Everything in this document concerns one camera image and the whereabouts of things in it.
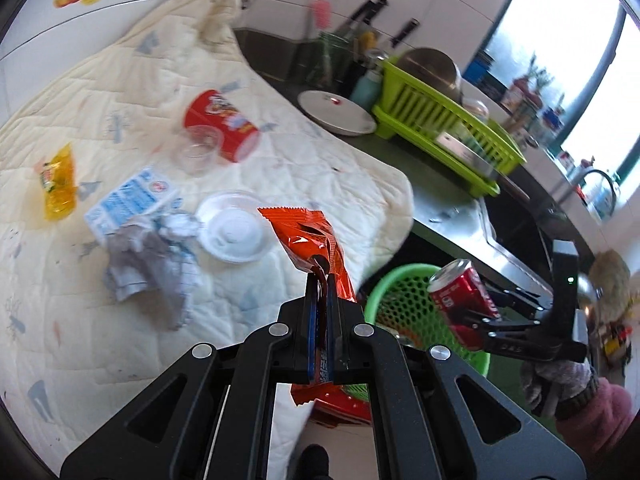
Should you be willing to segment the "gloved right hand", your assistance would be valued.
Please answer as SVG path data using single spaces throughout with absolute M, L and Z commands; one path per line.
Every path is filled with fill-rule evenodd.
M 599 378 L 588 360 L 524 362 L 521 387 L 534 415 L 564 420 L 578 414 L 596 397 Z

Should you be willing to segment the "pink forearm sleeve right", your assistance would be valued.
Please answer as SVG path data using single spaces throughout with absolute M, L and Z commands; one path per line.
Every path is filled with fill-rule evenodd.
M 599 465 L 631 427 L 631 395 L 606 378 L 591 378 L 582 393 L 556 407 L 555 427 L 586 466 Z

